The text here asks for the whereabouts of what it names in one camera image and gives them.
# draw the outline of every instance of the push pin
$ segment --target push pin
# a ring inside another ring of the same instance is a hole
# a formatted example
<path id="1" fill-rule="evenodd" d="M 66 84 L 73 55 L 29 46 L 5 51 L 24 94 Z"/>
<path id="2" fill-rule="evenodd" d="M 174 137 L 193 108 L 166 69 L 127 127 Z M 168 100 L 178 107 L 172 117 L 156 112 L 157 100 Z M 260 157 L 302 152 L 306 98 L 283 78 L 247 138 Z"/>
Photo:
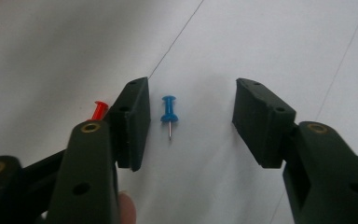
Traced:
<path id="1" fill-rule="evenodd" d="M 91 120 L 100 120 L 103 119 L 103 116 L 107 110 L 107 107 L 109 107 L 106 103 L 101 101 L 96 101 L 95 104 L 97 104 L 97 108 L 95 108 L 94 114 L 92 115 Z"/>
<path id="2" fill-rule="evenodd" d="M 161 121 L 164 123 L 168 122 L 168 136 L 170 137 L 170 141 L 172 138 L 172 123 L 179 120 L 179 118 L 175 114 L 173 114 L 172 101 L 174 101 L 175 99 L 176 98 L 171 95 L 162 97 L 162 100 L 165 101 L 165 115 L 161 117 Z"/>

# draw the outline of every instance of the blue push pin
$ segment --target blue push pin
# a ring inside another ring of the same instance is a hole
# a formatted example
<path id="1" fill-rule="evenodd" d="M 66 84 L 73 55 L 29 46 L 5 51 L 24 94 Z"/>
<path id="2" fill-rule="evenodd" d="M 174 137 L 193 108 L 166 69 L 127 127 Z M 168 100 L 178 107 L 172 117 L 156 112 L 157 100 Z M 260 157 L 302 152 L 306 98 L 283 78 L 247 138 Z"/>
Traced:
<path id="1" fill-rule="evenodd" d="M 179 120 L 179 118 L 175 114 L 173 114 L 172 101 L 174 101 L 175 99 L 176 98 L 171 95 L 162 97 L 162 100 L 165 101 L 165 115 L 163 115 L 161 117 L 161 121 L 164 123 L 166 123 L 166 122 L 169 123 L 168 132 L 169 132 L 170 141 L 171 141 L 171 137 L 172 137 L 171 123 L 174 123 Z"/>

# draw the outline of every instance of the white table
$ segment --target white table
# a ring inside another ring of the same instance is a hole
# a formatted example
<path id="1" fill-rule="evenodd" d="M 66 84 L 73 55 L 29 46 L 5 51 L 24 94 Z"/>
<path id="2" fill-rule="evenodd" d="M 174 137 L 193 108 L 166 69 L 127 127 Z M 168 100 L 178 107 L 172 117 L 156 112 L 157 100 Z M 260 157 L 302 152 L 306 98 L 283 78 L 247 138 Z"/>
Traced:
<path id="1" fill-rule="evenodd" d="M 152 120 L 143 167 L 118 181 L 138 223 L 293 223 L 282 170 L 262 169 L 231 124 L 238 77 L 358 154 L 358 1 L 0 0 L 0 155 L 26 166 L 66 148 L 93 102 L 137 77 Z"/>

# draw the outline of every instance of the gray line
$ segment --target gray line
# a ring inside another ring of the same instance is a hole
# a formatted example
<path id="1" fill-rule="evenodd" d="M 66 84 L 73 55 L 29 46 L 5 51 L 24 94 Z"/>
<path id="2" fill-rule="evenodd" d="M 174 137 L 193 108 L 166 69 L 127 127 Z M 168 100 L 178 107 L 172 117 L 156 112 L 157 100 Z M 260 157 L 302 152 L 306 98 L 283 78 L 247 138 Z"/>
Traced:
<path id="1" fill-rule="evenodd" d="M 334 82 L 335 82 L 336 79 L 337 79 L 338 72 L 341 70 L 341 65 L 344 63 L 344 60 L 345 60 L 345 58 L 347 57 L 347 53 L 348 53 L 348 50 L 349 50 L 349 48 L 350 48 L 350 46 L 351 46 L 351 44 L 352 44 L 352 42 L 353 42 L 353 39 L 356 37 L 357 30 L 358 30 L 358 23 L 357 23 L 356 29 L 354 30 L 353 35 L 352 35 L 352 37 L 351 37 L 351 41 L 350 41 L 350 43 L 348 44 L 347 49 L 345 50 L 344 55 L 342 56 L 341 62 L 339 62 L 338 69 L 337 69 L 337 71 L 336 71 L 336 73 L 334 74 L 334 77 L 333 77 L 333 81 L 330 83 L 330 86 L 329 86 L 328 89 L 327 89 L 327 93 L 326 93 L 326 95 L 324 96 L 324 101 L 322 102 L 321 108 L 319 109 L 319 112 L 318 112 L 318 114 L 316 115 L 316 119 L 315 119 L 315 120 L 318 120 L 319 117 L 321 116 L 321 113 L 322 113 L 322 110 L 323 110 L 323 108 L 324 108 L 324 104 L 325 104 L 325 102 L 326 102 L 327 96 L 329 95 L 331 89 L 333 88 L 333 84 L 334 84 Z"/>
<path id="2" fill-rule="evenodd" d="M 281 195 L 280 200 L 278 201 L 277 206 L 275 207 L 274 214 L 272 215 L 272 218 L 271 218 L 271 221 L 270 221 L 270 223 L 269 223 L 269 224 L 271 224 L 271 223 L 272 223 L 272 221 L 273 221 L 273 220 L 274 220 L 274 218 L 275 218 L 275 215 L 276 215 L 276 214 L 277 214 L 277 212 L 278 212 L 278 208 L 279 208 L 279 205 L 281 204 L 281 200 L 282 200 L 282 198 L 283 198 L 283 195 L 284 195 L 284 190 L 283 190 L 283 192 L 282 192 L 282 195 Z"/>
<path id="3" fill-rule="evenodd" d="M 168 48 L 167 52 L 165 52 L 164 56 L 162 56 L 161 60 L 158 62 L 157 66 L 155 67 L 155 69 L 153 70 L 152 74 L 150 74 L 149 79 L 154 75 L 154 73 L 156 72 L 157 68 L 159 67 L 159 65 L 162 63 L 162 61 L 164 60 L 165 56 L 167 56 L 167 54 L 170 52 L 172 46 L 176 43 L 176 40 L 179 38 L 179 36 L 182 34 L 182 32 L 185 30 L 185 28 L 187 27 L 188 23 L 191 21 L 191 19 L 193 19 L 194 15 L 197 13 L 197 11 L 199 10 L 200 6 L 202 5 L 204 0 L 202 0 L 199 4 L 199 6 L 196 8 L 196 10 L 194 11 L 193 15 L 191 15 L 191 17 L 188 19 L 188 21 L 186 22 L 185 26 L 183 27 L 183 29 L 180 31 L 179 35 L 173 40 L 172 44 L 170 45 L 170 47 Z"/>

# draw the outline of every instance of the red push pin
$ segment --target red push pin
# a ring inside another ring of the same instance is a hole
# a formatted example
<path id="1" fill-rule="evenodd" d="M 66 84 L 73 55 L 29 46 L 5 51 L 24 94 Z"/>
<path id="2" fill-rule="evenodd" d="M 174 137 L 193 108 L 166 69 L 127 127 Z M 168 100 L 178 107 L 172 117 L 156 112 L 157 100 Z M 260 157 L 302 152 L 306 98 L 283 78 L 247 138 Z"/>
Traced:
<path id="1" fill-rule="evenodd" d="M 103 119 L 103 116 L 107 110 L 108 105 L 101 101 L 96 101 L 95 104 L 97 104 L 97 108 L 95 108 L 94 114 L 92 115 L 92 119 Z"/>

